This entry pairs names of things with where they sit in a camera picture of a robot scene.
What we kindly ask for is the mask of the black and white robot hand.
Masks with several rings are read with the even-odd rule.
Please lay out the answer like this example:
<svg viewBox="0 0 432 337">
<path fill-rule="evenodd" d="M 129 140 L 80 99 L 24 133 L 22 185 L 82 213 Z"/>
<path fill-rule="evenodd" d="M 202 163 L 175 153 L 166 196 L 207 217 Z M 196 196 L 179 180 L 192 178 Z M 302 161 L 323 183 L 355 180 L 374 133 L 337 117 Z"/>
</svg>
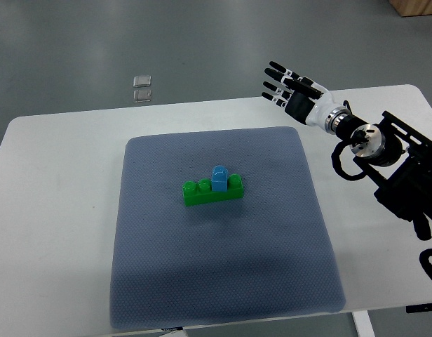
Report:
<svg viewBox="0 0 432 337">
<path fill-rule="evenodd" d="M 262 97 L 301 124 L 325 128 L 327 115 L 339 107 L 333 103 L 329 90 L 277 62 L 270 61 L 269 65 L 264 73 L 280 86 L 264 81 L 263 86 L 271 92 L 263 92 Z"/>
</svg>

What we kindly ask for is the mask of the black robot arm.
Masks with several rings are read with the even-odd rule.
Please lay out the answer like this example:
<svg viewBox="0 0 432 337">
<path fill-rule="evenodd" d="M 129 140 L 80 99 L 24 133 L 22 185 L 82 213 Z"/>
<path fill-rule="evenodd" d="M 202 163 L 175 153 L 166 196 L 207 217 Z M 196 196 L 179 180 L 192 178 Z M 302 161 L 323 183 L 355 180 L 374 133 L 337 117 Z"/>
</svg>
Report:
<svg viewBox="0 0 432 337">
<path fill-rule="evenodd" d="M 390 112 L 378 124 L 353 115 L 345 104 L 330 121 L 340 139 L 331 154 L 332 167 L 348 181 L 370 178 L 377 201 L 413 224 L 417 237 L 431 239 L 432 140 Z"/>
</svg>

